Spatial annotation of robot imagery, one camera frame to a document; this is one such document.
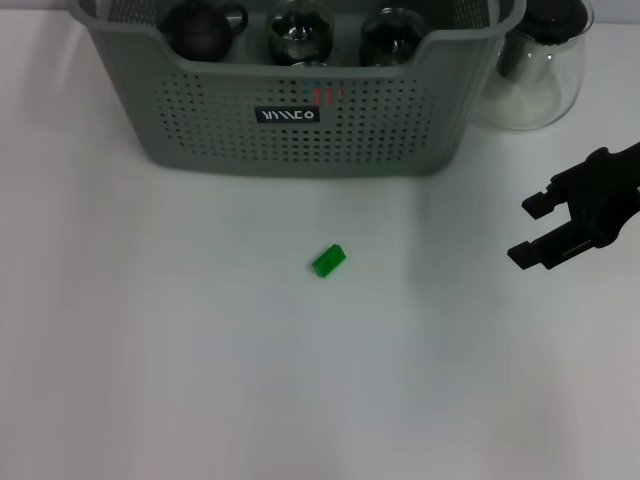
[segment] black lid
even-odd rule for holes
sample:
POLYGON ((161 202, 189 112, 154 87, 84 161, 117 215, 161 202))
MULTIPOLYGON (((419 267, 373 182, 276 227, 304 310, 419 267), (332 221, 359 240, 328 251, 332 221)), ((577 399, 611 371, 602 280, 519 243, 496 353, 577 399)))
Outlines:
POLYGON ((582 0, 528 0, 516 30, 543 45, 561 45, 580 35, 588 23, 582 0))

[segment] perforated basket wall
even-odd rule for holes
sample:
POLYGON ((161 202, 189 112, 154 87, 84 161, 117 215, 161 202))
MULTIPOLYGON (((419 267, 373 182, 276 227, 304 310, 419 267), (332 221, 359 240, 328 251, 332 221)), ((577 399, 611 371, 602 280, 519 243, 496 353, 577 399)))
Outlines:
POLYGON ((69 0, 91 31, 140 141, 155 162, 246 175, 419 175, 454 155, 502 36, 524 0, 414 0, 441 30, 402 67, 358 67, 365 0, 334 5, 331 64, 269 65, 266 11, 245 2, 250 25, 225 61, 184 60, 156 25, 176 0, 69 0), (317 106, 318 123, 258 123, 256 107, 317 106))

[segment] glass jar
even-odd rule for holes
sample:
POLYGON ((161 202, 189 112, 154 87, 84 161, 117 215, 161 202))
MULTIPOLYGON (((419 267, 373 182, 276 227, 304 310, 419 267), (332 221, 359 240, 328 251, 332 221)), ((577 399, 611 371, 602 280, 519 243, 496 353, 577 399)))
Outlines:
POLYGON ((277 65, 324 63, 333 49, 334 18, 320 0, 280 0, 267 18, 277 65))
POLYGON ((575 104, 585 76, 588 0, 529 0, 509 32, 481 95, 477 117, 499 128, 535 130, 575 104))
POLYGON ((406 8, 384 8, 362 26, 363 66, 388 67, 407 63, 432 30, 426 20, 406 8))

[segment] teapot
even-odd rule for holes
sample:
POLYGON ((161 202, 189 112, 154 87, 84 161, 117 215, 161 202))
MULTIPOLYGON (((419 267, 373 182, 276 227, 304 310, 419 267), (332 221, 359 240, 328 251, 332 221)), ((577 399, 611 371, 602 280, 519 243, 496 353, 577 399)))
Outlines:
POLYGON ((237 3, 215 7, 204 0, 188 0, 169 13, 160 25, 171 48, 188 60, 219 62, 249 24, 247 9, 237 3), (231 26, 227 15, 239 12, 241 21, 231 26))

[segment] basket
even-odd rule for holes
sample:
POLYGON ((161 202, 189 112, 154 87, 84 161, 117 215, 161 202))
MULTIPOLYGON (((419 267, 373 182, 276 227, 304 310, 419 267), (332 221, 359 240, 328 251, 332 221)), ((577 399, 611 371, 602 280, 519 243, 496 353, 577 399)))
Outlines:
POLYGON ((332 66, 296 68, 271 64, 265 25, 273 0, 241 0, 249 26, 225 63, 179 57, 156 28, 179 1, 68 5, 88 27, 152 161, 280 177, 425 175, 445 166, 505 33, 525 9, 525 0, 409 0, 438 29, 407 64, 361 67, 360 27, 381 5, 328 0, 332 66), (294 118, 260 123, 259 111, 294 118))

